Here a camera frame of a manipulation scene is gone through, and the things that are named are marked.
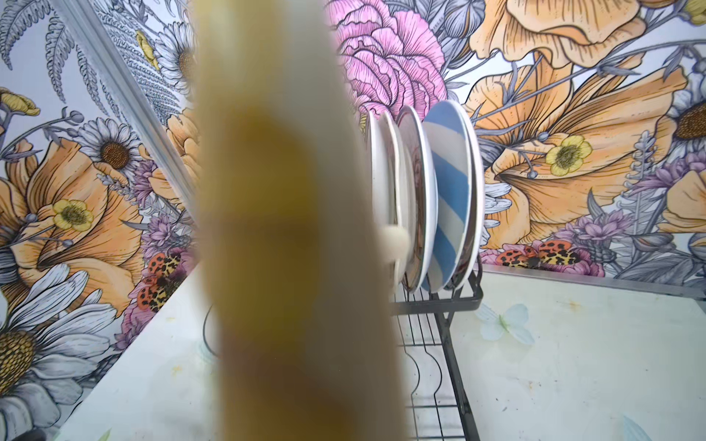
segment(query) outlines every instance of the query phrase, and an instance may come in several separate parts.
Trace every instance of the orange flower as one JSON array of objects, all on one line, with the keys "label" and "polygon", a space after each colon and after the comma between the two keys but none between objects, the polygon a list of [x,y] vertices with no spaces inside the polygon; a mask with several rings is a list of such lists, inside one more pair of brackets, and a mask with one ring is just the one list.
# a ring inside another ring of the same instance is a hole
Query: orange flower
[{"label": "orange flower", "polygon": [[689,171],[666,192],[665,233],[706,233],[706,170]]},{"label": "orange flower", "polygon": [[[142,216],[135,205],[101,183],[100,171],[80,148],[61,139],[61,145],[49,145],[41,164],[34,156],[6,164],[8,179],[0,179],[0,224],[8,229],[0,236],[0,247],[5,247],[0,251],[9,247],[8,257],[16,265],[15,279],[2,285],[10,309],[59,263],[66,263],[70,274],[83,270],[89,275],[71,308],[101,289],[100,301],[120,314],[140,281],[140,231],[123,221],[140,222]],[[18,152],[31,149],[26,140],[17,146]]]},{"label": "orange flower", "polygon": [[540,51],[559,68],[595,66],[620,43],[640,36],[640,5],[662,7],[674,0],[487,0],[485,20],[469,39],[487,58],[500,49],[508,61]]},{"label": "orange flower", "polygon": [[[185,109],[181,115],[172,115],[167,119],[167,136],[169,136],[169,140],[179,153],[189,176],[194,183],[198,183],[198,177],[201,174],[198,156],[201,148],[199,147],[200,136],[193,120],[193,111],[191,109]],[[148,151],[142,146],[140,147],[140,154],[145,159],[152,159]],[[156,194],[181,205],[181,201],[160,168],[154,170],[149,180]]]},{"label": "orange flower", "polygon": [[[623,61],[621,68],[639,66],[641,56]],[[535,92],[571,74],[572,65],[552,69],[542,60],[536,70],[519,69],[515,84]],[[504,196],[513,202],[506,211],[489,215],[501,224],[491,230],[487,248],[504,243],[531,243],[548,237],[567,222],[588,215],[587,194],[600,205],[612,203],[625,190],[634,144],[643,131],[655,133],[654,160],[664,158],[676,124],[664,114],[672,93],[686,85],[681,69],[663,80],[664,69],[619,87],[626,77],[592,76],[575,92],[566,81],[513,107],[476,122],[476,129],[503,129],[503,135],[481,135],[481,143],[499,146],[502,153],[486,171],[486,183],[506,182]],[[479,80],[465,103],[479,115],[503,106],[503,89],[513,76]]]}]

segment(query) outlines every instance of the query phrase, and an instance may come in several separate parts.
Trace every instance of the floral wallpaper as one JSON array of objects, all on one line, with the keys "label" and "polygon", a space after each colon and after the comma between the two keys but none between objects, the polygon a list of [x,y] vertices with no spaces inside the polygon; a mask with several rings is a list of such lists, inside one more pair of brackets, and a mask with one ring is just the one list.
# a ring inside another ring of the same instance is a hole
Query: floral wallpaper
[{"label": "floral wallpaper", "polygon": [[481,261],[706,297],[706,1],[331,0],[365,113],[468,112]]},{"label": "floral wallpaper", "polygon": [[[184,5],[96,1],[187,170]],[[193,222],[47,0],[0,0],[0,441],[52,436],[196,264]]]}]

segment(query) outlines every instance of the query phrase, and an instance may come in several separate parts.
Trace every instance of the black metal dish rack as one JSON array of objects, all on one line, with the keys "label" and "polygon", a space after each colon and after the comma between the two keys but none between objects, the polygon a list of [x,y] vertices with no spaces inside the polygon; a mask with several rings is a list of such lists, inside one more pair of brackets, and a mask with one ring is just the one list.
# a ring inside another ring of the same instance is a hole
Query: black metal dish rack
[{"label": "black metal dish rack", "polygon": [[450,327],[457,311],[476,310],[480,306],[482,275],[479,262],[477,272],[468,277],[472,296],[461,297],[463,286],[455,289],[450,298],[440,298],[437,293],[421,289],[410,293],[403,287],[395,294],[393,313],[400,333],[398,347],[403,351],[403,370],[409,383],[406,410],[412,440],[480,440]]}]

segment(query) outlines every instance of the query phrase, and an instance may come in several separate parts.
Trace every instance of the daisy center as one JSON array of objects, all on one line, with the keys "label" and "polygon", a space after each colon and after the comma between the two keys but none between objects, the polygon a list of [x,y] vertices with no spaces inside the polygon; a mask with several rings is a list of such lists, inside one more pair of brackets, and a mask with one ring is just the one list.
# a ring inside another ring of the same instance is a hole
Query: daisy center
[{"label": "daisy center", "polygon": [[81,207],[69,205],[61,212],[61,216],[71,225],[81,225],[88,222],[86,210]]},{"label": "daisy center", "polygon": [[100,148],[100,156],[103,162],[116,170],[122,170],[130,162],[129,150],[124,145],[112,141]]},{"label": "daisy center", "polygon": [[179,70],[184,74],[187,80],[193,78],[196,69],[196,62],[193,59],[191,51],[184,51],[179,54]]},{"label": "daisy center", "polygon": [[676,125],[674,135],[681,139],[706,136],[706,102],[697,104],[684,112]]},{"label": "daisy center", "polygon": [[35,339],[28,332],[0,334],[0,395],[5,394],[32,365]]},{"label": "daisy center", "polygon": [[570,168],[577,159],[579,159],[579,147],[577,145],[568,145],[556,155],[556,164],[562,169]]}]

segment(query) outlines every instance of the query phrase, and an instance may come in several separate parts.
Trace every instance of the plate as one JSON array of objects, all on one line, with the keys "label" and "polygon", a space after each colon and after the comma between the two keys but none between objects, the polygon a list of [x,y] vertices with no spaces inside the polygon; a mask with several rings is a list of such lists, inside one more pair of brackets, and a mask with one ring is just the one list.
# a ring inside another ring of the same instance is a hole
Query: plate
[{"label": "plate", "polygon": [[412,233],[412,255],[410,256],[406,277],[402,280],[409,291],[419,289],[426,276],[431,262],[434,235],[436,231],[436,174],[429,142],[424,134],[419,115],[410,106],[403,106],[397,117],[397,127],[400,129],[402,145],[409,154],[412,165],[412,195],[414,204],[411,208],[416,212],[417,221]]},{"label": "plate", "polygon": [[368,112],[367,121],[365,135],[366,151],[371,166],[373,219],[377,225],[390,225],[395,221],[393,207],[395,189],[390,179],[392,170],[389,156],[380,124],[372,112]]},{"label": "plate", "polygon": [[471,214],[468,222],[468,232],[466,234],[465,245],[461,255],[461,261],[456,267],[451,280],[446,285],[446,289],[456,289],[463,284],[468,278],[468,274],[473,269],[478,258],[481,244],[481,228],[485,219],[485,178],[483,173],[483,159],[481,157],[481,149],[478,144],[478,137],[471,118],[464,112],[463,119],[468,132],[468,139],[471,144],[471,170],[472,183],[471,186]]},{"label": "plate", "polygon": [[434,105],[422,126],[429,139],[438,188],[434,248],[424,289],[438,292],[451,280],[462,259],[471,217],[471,145],[468,115],[453,101]]},{"label": "plate", "polygon": [[[388,163],[390,165],[390,176],[393,183],[393,225],[405,228],[407,233],[411,231],[416,219],[412,218],[410,198],[413,198],[414,191],[410,190],[414,184],[411,181],[412,163],[402,147],[402,139],[397,125],[392,116],[385,112],[378,120],[385,150],[388,153]],[[405,273],[407,258],[398,260],[394,264],[393,278],[395,284],[399,283]]]}]

